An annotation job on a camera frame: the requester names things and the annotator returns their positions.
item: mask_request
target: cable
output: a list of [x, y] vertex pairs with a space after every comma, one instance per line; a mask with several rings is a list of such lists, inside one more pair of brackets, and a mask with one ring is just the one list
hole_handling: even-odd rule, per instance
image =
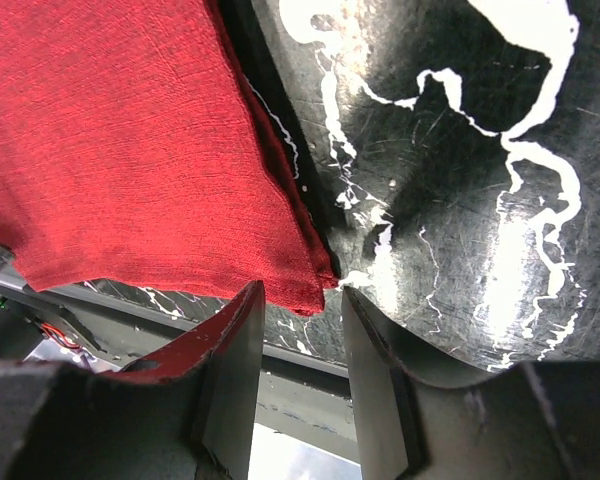
[[61, 347], [64, 347], [68, 350], [82, 350], [82, 347], [75, 343], [74, 341], [67, 338], [67, 336], [62, 333], [59, 329], [54, 327], [53, 325], [43, 322], [39, 324], [40, 329], [53, 341], [55, 341]]

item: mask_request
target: white paint streak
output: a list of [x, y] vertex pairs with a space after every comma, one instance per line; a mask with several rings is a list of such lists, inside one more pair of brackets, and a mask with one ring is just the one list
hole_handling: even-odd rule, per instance
[[513, 366], [514, 363], [513, 360], [511, 360], [511, 355], [513, 355], [513, 352], [503, 354], [500, 363], [496, 363], [495, 365], [489, 365], [487, 367], [487, 371], [495, 372], [498, 370], [508, 370]]
[[[247, 77], [244, 77], [244, 78], [247, 81], [247, 83], [249, 84], [249, 87], [251, 88], [253, 93], [255, 93], [256, 97], [258, 97], [258, 99], [264, 106], [264, 108], [267, 111], [267, 113], [269, 114], [269, 116], [271, 118], [273, 118], [273, 120], [278, 124], [278, 128], [280, 128], [280, 131], [284, 135], [284, 143], [289, 145], [291, 147], [291, 150], [293, 150], [293, 179], [297, 180], [298, 177], [300, 176], [300, 171], [298, 170], [298, 146], [294, 143], [293, 138], [291, 138], [291, 134], [289, 133], [289, 130], [284, 128], [284, 125], [282, 125], [282, 121], [280, 120], [280, 117], [278, 117], [275, 113], [273, 113], [271, 111], [271, 109], [269, 108], [269, 105], [267, 105], [267, 102], [264, 101], [264, 98], [262, 98], [262, 95], [260, 95], [260, 92], [258, 92], [255, 88], [253, 88], [253, 85], [251, 85], [251, 82], [249, 81], [249, 79]], [[306, 192], [307, 187], [303, 185], [302, 190]]]
[[[433, 266], [435, 268], [435, 275], [433, 277], [433, 290], [431, 290], [431, 293], [429, 293], [429, 295], [427, 295], [425, 297], [425, 300], [429, 304], [429, 307], [436, 312], [438, 320], [442, 320], [442, 312], [432, 302], [433, 296], [438, 292], [438, 280], [440, 279], [440, 265], [438, 265], [436, 257], [433, 254], [433, 247], [427, 241], [427, 239], [424, 238], [424, 234], [425, 233], [427, 233], [427, 229], [423, 226], [420, 229], [420, 231], [418, 232], [418, 237], [420, 238], [420, 240], [422, 240], [424, 242], [424, 244], [429, 249], [429, 255], [431, 255], [431, 261], [433, 262]], [[440, 331], [440, 326], [438, 324], [436, 324], [436, 326], [438, 328], [438, 331], [437, 332], [430, 332], [430, 333], [438, 333]]]
[[296, 346], [298, 347], [298, 350], [300, 350], [300, 353], [304, 353], [305, 355], [313, 356], [313, 354], [309, 351], [309, 349], [307, 347], [305, 347], [304, 343], [302, 343], [300, 340], [296, 341]]
[[279, 337], [280, 337], [280, 340], [282, 341], [282, 343], [284, 343], [288, 349], [290, 349], [290, 350], [293, 350], [293, 349], [291, 348], [291, 345], [289, 345], [289, 344], [287, 343], [287, 341], [284, 339], [284, 337], [283, 337], [282, 335], [279, 335]]
[[[569, 269], [574, 264], [567, 263], [565, 260], [565, 252], [560, 244], [560, 232], [564, 224], [578, 214], [582, 203], [580, 180], [569, 162], [535, 142], [517, 142], [514, 139], [521, 137], [532, 127], [543, 124], [553, 114], [557, 95], [562, 88], [564, 77], [575, 51], [579, 22], [575, 15], [569, 12], [565, 0], [503, 0], [499, 2], [469, 0], [469, 2], [491, 22], [509, 43], [542, 53], [550, 62], [550, 70], [543, 81], [534, 105], [522, 120], [508, 131], [502, 132], [501, 141], [503, 148], [510, 152], [506, 161], [506, 167], [511, 176], [509, 193], [519, 191], [524, 183], [515, 171], [513, 164], [528, 160], [560, 175], [562, 192], [558, 199], [566, 201], [568, 204], [567, 208], [560, 212], [545, 208], [528, 222], [528, 227], [535, 234], [536, 251], [549, 270], [546, 293], [533, 299], [534, 313], [522, 323], [523, 337], [531, 338], [533, 331], [530, 326], [538, 320], [542, 313], [539, 302], [546, 299], [557, 299], [566, 278], [573, 279]], [[544, 198], [540, 197], [540, 206], [544, 206], [544, 203]], [[552, 230], [544, 236], [543, 231], [546, 225], [550, 225]], [[551, 260], [544, 249], [545, 242], [558, 247], [559, 261]], [[566, 326], [560, 327], [562, 330], [554, 331], [557, 336], [556, 340], [548, 342], [549, 349], [547, 351], [562, 343], [574, 331], [578, 310], [584, 305], [587, 297], [586, 290], [575, 282], [574, 285], [580, 290], [580, 301], [576, 312], [570, 317]], [[543, 352], [540, 357], [544, 358], [545, 353]]]
[[416, 79], [418, 83], [418, 89], [420, 90], [420, 95], [422, 95], [424, 92], [427, 77], [431, 77], [436, 82], [442, 84], [447, 101], [449, 102], [449, 108], [466, 118], [469, 121], [469, 125], [486, 137], [495, 137], [498, 135], [496, 132], [491, 132], [480, 127], [471, 115], [462, 110], [462, 77], [460, 75], [455, 73], [450, 68], [444, 68], [437, 72], [432, 70], [424, 70]]
[[529, 113], [504, 135], [518, 138], [546, 122], [571, 62], [580, 24], [565, 0], [469, 0], [513, 45], [542, 53], [551, 62], [540, 93]]
[[[329, 132], [329, 156], [333, 159], [330, 166], [340, 170], [340, 180], [345, 184], [345, 190], [341, 192], [336, 203], [345, 210], [350, 210], [360, 199], [356, 195], [355, 188], [366, 194], [367, 200], [373, 200], [381, 205], [386, 203], [376, 198], [364, 188], [351, 181], [351, 167], [358, 152], [342, 130], [340, 122], [340, 107], [337, 101], [338, 77], [336, 57], [342, 51], [343, 39], [337, 31], [321, 31], [311, 25], [311, 18], [315, 15], [340, 15], [340, 0], [308, 0], [298, 2], [296, 0], [280, 0], [280, 19], [287, 33], [298, 43], [321, 43], [323, 46], [315, 51], [316, 63], [322, 71], [320, 81], [320, 92], [325, 112], [325, 126]], [[342, 150], [346, 159], [338, 158], [337, 147]]]
[[166, 313], [167, 315], [169, 315], [172, 320], [177, 320], [178, 318], [184, 317], [184, 315], [182, 314], [182, 311], [178, 308], [177, 305], [174, 310], [168, 310], [160, 302], [158, 302], [158, 300], [156, 300], [156, 294], [158, 294], [158, 295], [166, 298], [167, 300], [169, 300], [171, 303], [173, 303], [175, 305], [175, 302], [173, 302], [173, 300], [171, 300], [169, 297], [167, 297], [164, 293], [162, 293], [158, 290], [155, 290], [151, 287], [138, 287], [138, 288], [140, 288], [140, 290], [142, 290], [144, 293], [146, 293], [149, 296], [149, 301], [151, 303], [153, 303], [156, 307], [158, 307], [158, 310], [160, 310], [162, 313]]
[[385, 313], [395, 315], [398, 311], [398, 282], [396, 268], [391, 256], [391, 236], [393, 223], [391, 217], [384, 209], [374, 206], [369, 213], [373, 226], [385, 225], [378, 234], [378, 241], [373, 247], [375, 259], [369, 272], [373, 275], [373, 287], [378, 303], [382, 305]]
[[291, 330], [292, 332], [295, 332], [296, 329], [293, 326], [293, 320], [289, 319], [289, 324], [287, 325], [286, 323], [284, 323], [282, 320], [278, 320], [278, 325], [280, 325], [281, 327], [286, 327], [289, 330]]
[[91, 289], [91, 290], [93, 290], [94, 292], [98, 292], [98, 289], [97, 289], [97, 288], [96, 288], [96, 287], [93, 285], [93, 283], [91, 283], [91, 282], [82, 282], [82, 284], [83, 284], [85, 287], [88, 287], [88, 288], [90, 288], [90, 289]]

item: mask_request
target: red cloth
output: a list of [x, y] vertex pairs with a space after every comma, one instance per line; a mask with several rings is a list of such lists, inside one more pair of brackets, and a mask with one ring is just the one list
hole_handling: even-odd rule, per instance
[[310, 314], [335, 281], [203, 0], [0, 0], [0, 242], [37, 290], [262, 279]]

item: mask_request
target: scratched surface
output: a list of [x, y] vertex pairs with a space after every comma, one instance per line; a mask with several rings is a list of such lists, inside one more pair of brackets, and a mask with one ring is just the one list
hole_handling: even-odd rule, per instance
[[[481, 368], [600, 359], [600, 2], [254, 0], [264, 37], [241, 3], [245, 74], [344, 284]], [[266, 340], [343, 362], [339, 303], [270, 307]]]

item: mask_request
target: white splatter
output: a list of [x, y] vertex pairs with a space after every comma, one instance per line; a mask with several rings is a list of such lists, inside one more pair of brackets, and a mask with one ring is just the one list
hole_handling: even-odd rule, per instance
[[[244, 78], [245, 78], [245, 80], [247, 80], [249, 87], [251, 88], [253, 93], [256, 95], [256, 97], [258, 97], [258, 99], [264, 106], [264, 108], [267, 111], [267, 113], [269, 114], [269, 116], [271, 118], [273, 118], [273, 120], [278, 124], [278, 128], [280, 128], [280, 131], [284, 135], [284, 143], [289, 145], [291, 147], [291, 150], [293, 150], [293, 179], [294, 180], [298, 179], [298, 177], [300, 176], [300, 171], [298, 170], [298, 146], [294, 143], [293, 138], [291, 138], [291, 134], [289, 133], [289, 130], [284, 128], [284, 125], [282, 125], [282, 121], [280, 120], [280, 117], [278, 117], [275, 113], [273, 113], [271, 111], [271, 109], [269, 108], [269, 105], [267, 105], [267, 102], [264, 101], [264, 98], [262, 98], [262, 95], [260, 95], [260, 92], [258, 92], [253, 87], [253, 85], [251, 85], [251, 82], [249, 81], [249, 79], [247, 77], [244, 77]], [[303, 185], [302, 190], [306, 192], [307, 187]]]
[[398, 282], [391, 256], [393, 223], [389, 217], [391, 215], [377, 205], [369, 213], [369, 219], [374, 227], [385, 225], [385, 228], [378, 234], [378, 241], [373, 247], [375, 258], [369, 267], [369, 272], [373, 275], [372, 283], [378, 302], [382, 305], [385, 313], [394, 315], [398, 311]]
[[289, 345], [289, 344], [287, 343], [287, 341], [284, 339], [284, 337], [283, 337], [282, 335], [279, 335], [279, 337], [280, 337], [280, 340], [282, 341], [282, 343], [284, 343], [288, 349], [290, 349], [290, 350], [293, 350], [293, 349], [291, 348], [291, 345]]
[[[155, 290], [151, 287], [139, 287], [139, 288], [140, 288], [140, 290], [142, 290], [144, 293], [146, 293], [149, 296], [149, 301], [151, 303], [153, 303], [156, 307], [158, 307], [158, 310], [169, 315], [172, 320], [177, 320], [178, 318], [184, 317], [184, 314], [178, 308], [178, 306], [175, 305], [175, 302], [173, 300], [171, 300], [169, 297], [167, 297], [164, 293], [160, 292], [159, 290]], [[174, 310], [168, 310], [160, 302], [158, 302], [158, 300], [156, 300], [156, 295], [160, 295], [160, 296], [166, 298], [171, 303], [173, 303], [176, 308]]]
[[[427, 229], [423, 226], [420, 229], [420, 231], [418, 232], [418, 237], [420, 238], [420, 240], [422, 240], [424, 242], [424, 244], [429, 249], [429, 255], [431, 256], [431, 261], [433, 262], [433, 266], [435, 268], [435, 274], [433, 276], [433, 290], [431, 290], [431, 293], [429, 293], [429, 295], [427, 295], [425, 297], [425, 300], [427, 301], [427, 304], [429, 304], [429, 307], [436, 312], [438, 320], [442, 320], [442, 312], [440, 311], [440, 309], [438, 307], [436, 307], [433, 304], [433, 301], [432, 301], [433, 296], [438, 292], [438, 280], [440, 279], [440, 265], [438, 265], [438, 261], [436, 260], [436, 257], [435, 257], [435, 255], [433, 253], [433, 247], [427, 241], [427, 239], [424, 238], [424, 234], [425, 233], [427, 233]], [[436, 323], [436, 327], [437, 327], [438, 331], [437, 332], [430, 332], [430, 333], [439, 333], [440, 332], [440, 326], [437, 323]]]
[[503, 135], [518, 138], [530, 128], [546, 122], [556, 108], [575, 51], [580, 24], [565, 0], [469, 0], [505, 40], [542, 53], [551, 62], [540, 93], [529, 113]]
[[487, 367], [487, 371], [495, 372], [498, 370], [508, 370], [514, 364], [513, 360], [511, 360], [511, 355], [513, 355], [513, 352], [503, 354], [500, 363], [496, 363], [495, 365], [489, 365]]
[[90, 289], [91, 289], [91, 290], [93, 290], [94, 292], [98, 292], [98, 289], [97, 289], [97, 288], [96, 288], [96, 287], [93, 285], [93, 283], [91, 283], [91, 282], [82, 282], [82, 284], [83, 284], [85, 287], [88, 287], [88, 288], [90, 288]]
[[289, 330], [291, 330], [292, 332], [295, 332], [296, 329], [293, 326], [293, 320], [289, 319], [289, 324], [287, 325], [286, 323], [284, 323], [282, 320], [278, 320], [278, 325], [280, 325], [281, 327], [286, 327]]
[[300, 350], [300, 353], [304, 353], [305, 355], [313, 356], [313, 354], [309, 351], [309, 349], [307, 347], [305, 347], [304, 343], [302, 343], [300, 340], [296, 341], [296, 346], [298, 347], [298, 350]]

